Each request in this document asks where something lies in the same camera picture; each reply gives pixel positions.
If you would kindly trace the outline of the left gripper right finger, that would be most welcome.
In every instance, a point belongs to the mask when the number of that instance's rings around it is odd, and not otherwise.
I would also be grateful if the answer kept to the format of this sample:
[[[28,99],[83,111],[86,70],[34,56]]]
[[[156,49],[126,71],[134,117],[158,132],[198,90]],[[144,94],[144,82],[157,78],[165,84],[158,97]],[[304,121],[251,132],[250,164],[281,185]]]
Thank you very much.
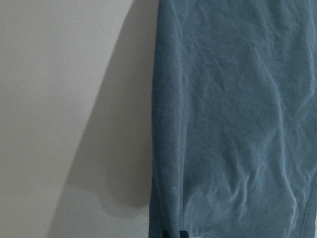
[[[180,238],[190,238],[189,233],[187,231],[179,231]]]

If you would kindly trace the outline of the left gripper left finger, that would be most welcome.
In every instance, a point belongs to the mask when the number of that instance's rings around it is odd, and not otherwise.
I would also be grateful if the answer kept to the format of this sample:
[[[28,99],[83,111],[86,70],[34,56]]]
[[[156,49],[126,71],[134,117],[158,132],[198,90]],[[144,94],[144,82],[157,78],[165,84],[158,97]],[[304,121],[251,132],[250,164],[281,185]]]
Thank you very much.
[[[167,230],[162,231],[161,238],[169,238],[169,234]]]

